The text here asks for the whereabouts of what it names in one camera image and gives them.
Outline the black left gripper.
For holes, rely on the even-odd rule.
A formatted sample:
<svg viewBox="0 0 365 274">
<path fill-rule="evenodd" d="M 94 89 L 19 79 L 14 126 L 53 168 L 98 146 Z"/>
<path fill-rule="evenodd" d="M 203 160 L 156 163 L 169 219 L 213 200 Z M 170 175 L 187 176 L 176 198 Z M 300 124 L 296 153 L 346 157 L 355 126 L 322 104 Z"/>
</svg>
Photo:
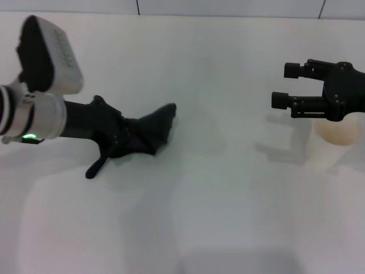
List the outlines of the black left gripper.
<svg viewBox="0 0 365 274">
<path fill-rule="evenodd" d="M 130 154 L 147 154 L 148 147 L 138 137 L 127 141 L 127 118 L 96 95 L 89 104 L 65 101 L 67 119 L 61 133 L 65 138 L 89 139 L 101 154 L 121 158 Z"/>
</svg>

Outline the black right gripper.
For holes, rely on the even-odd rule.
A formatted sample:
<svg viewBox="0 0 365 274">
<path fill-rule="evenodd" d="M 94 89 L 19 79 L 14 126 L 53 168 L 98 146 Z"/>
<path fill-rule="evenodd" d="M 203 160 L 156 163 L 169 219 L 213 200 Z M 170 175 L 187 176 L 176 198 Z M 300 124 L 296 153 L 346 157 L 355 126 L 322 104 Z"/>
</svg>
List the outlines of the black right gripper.
<svg viewBox="0 0 365 274">
<path fill-rule="evenodd" d="M 324 81 L 322 96 L 290 96 L 272 92 L 271 107 L 291 109 L 292 118 L 326 118 L 339 122 L 348 114 L 364 112 L 364 73 L 348 62 L 330 63 L 308 59 L 299 63 L 285 63 L 284 77 L 309 78 Z"/>
</svg>

